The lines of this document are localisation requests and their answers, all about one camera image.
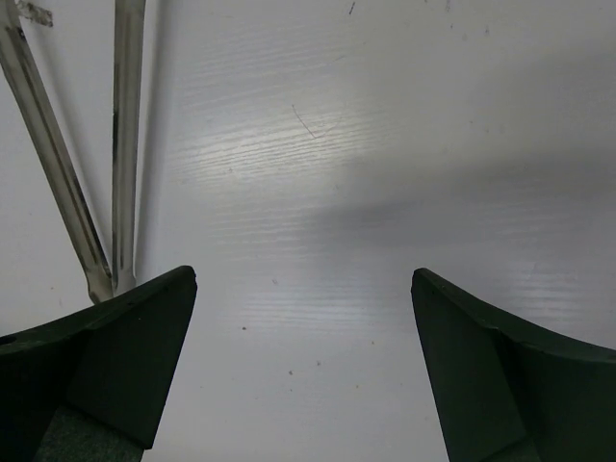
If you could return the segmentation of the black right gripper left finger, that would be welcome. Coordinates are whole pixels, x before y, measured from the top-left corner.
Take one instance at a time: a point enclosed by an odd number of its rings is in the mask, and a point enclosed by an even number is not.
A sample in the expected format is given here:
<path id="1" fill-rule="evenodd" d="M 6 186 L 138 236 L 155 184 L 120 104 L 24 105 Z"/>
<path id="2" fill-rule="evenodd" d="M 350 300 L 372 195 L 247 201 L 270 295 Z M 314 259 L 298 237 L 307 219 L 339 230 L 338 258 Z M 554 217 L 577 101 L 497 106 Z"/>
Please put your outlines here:
<path id="1" fill-rule="evenodd" d="M 1 339 L 4 461 L 140 461 L 152 449 L 196 299 L 181 266 Z"/>

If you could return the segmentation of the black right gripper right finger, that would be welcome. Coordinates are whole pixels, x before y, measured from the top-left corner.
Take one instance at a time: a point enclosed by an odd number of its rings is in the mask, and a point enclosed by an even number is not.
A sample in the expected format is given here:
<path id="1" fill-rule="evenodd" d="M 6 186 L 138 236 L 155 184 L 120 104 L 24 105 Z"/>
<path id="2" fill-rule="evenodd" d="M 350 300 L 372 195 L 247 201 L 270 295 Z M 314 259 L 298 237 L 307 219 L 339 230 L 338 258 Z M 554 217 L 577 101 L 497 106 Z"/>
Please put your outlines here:
<path id="1" fill-rule="evenodd" d="M 612 461 L 615 352 L 416 269 L 416 325 L 451 461 Z"/>

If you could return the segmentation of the metal serving tongs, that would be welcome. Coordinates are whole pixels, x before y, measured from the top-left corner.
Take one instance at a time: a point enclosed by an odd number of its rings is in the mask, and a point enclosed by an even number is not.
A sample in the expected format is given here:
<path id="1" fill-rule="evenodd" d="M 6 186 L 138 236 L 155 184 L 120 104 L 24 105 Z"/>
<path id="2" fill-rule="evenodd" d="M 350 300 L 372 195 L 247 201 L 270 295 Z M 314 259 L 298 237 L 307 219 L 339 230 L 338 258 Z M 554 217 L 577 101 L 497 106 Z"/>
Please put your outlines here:
<path id="1" fill-rule="evenodd" d="M 1 4 L 1 67 L 94 303 L 128 292 L 136 285 L 135 220 L 144 20 L 144 2 L 115 2 L 112 255 L 107 257 L 21 27 L 18 7 L 14 1 Z"/>

